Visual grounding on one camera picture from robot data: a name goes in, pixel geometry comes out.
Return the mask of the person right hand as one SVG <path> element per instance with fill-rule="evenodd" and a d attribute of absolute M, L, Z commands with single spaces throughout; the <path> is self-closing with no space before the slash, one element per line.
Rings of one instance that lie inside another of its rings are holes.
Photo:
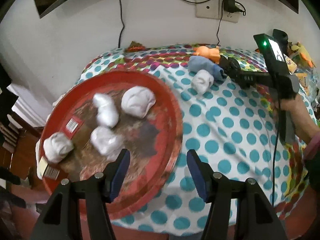
<path fill-rule="evenodd" d="M 294 99 L 281 99 L 280 103 L 273 102 L 271 106 L 276 110 L 290 112 L 295 134 L 306 144 L 319 132 L 319 127 L 313 122 L 299 94 Z"/>

